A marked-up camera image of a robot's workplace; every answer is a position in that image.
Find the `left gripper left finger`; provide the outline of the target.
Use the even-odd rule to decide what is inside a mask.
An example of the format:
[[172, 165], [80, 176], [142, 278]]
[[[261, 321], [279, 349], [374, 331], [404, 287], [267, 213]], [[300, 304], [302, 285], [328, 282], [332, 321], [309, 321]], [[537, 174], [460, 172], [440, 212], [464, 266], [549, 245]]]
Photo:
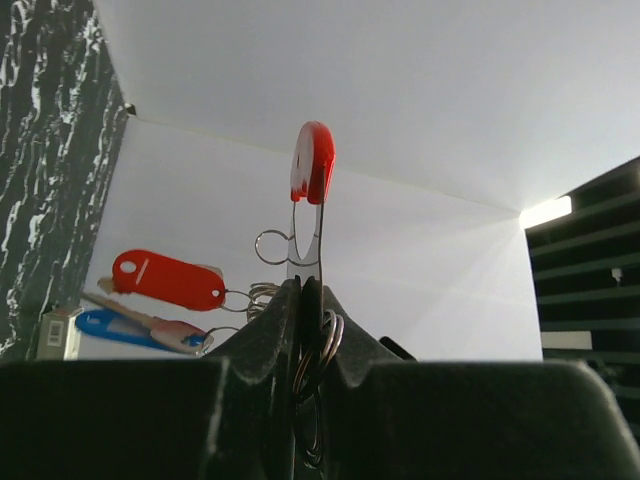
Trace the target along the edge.
[[1, 368], [5, 479], [290, 479], [301, 286], [189, 360]]

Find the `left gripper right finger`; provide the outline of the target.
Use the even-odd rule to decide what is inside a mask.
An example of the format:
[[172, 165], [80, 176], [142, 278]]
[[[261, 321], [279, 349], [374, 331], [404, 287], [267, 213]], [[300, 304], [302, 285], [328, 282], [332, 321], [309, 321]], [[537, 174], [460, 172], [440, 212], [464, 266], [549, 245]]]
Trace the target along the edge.
[[635, 479], [639, 448], [606, 384], [577, 362], [419, 362], [301, 292], [314, 393], [311, 479]]

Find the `key with red tag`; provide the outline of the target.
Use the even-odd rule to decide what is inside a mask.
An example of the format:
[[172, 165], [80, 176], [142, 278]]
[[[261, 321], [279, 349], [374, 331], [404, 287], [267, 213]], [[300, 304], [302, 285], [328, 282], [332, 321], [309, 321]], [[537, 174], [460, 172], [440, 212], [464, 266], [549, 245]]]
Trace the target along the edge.
[[119, 254], [111, 275], [97, 285], [108, 294], [137, 294], [197, 312], [246, 313], [251, 305], [247, 293], [226, 287], [219, 268], [144, 249]]

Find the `key with blue tag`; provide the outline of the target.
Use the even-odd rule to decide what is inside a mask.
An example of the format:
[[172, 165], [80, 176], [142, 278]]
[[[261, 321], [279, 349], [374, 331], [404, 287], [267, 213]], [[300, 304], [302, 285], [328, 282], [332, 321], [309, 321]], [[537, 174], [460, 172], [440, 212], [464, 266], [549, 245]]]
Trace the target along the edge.
[[95, 293], [83, 292], [81, 298], [97, 308], [83, 311], [75, 326], [82, 333], [102, 340], [199, 357], [213, 349], [215, 332], [238, 331], [233, 326], [202, 330], [187, 322], [132, 310]]

